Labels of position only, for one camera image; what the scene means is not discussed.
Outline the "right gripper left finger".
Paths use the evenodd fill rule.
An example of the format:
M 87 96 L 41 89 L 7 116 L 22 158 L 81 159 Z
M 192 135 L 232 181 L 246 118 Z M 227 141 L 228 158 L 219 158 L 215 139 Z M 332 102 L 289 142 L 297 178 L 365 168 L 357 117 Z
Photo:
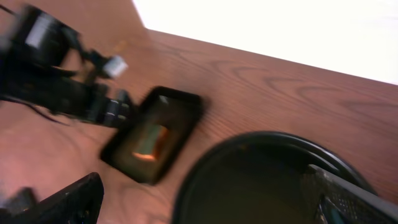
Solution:
M 96 224 L 104 197 L 99 173 L 92 172 L 53 195 L 38 200 L 30 187 L 1 202 L 2 224 Z

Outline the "orange green scrub sponge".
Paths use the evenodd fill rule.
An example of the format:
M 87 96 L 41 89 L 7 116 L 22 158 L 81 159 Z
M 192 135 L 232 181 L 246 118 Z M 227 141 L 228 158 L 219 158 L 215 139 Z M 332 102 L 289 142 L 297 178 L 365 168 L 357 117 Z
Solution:
M 132 150 L 132 156 L 143 161 L 156 161 L 169 135 L 169 129 L 160 124 L 151 124 L 144 128 Z

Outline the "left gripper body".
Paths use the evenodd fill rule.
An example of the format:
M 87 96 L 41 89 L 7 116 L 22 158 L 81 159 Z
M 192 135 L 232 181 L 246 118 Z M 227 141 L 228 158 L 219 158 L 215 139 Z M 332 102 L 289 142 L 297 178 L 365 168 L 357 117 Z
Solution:
M 90 122 L 110 128 L 120 128 L 134 118 L 134 103 L 126 90 L 119 90 L 115 98 L 106 96 L 107 89 L 98 89 L 90 105 Z

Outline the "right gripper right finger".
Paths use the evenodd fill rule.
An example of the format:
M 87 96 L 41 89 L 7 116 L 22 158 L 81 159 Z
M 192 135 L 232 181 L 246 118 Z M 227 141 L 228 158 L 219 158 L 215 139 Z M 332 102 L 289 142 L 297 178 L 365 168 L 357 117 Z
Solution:
M 301 177 L 311 223 L 397 224 L 397 205 L 318 166 Z

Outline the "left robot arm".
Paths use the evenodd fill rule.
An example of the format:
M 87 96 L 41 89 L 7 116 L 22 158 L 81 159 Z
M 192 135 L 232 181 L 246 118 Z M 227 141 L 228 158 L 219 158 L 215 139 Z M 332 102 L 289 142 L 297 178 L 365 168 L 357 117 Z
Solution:
M 129 93 L 111 99 L 97 82 L 120 76 L 123 58 L 84 49 L 75 29 L 33 5 L 11 15 L 15 21 L 1 36 L 2 100 L 110 128 L 132 121 L 137 107 Z

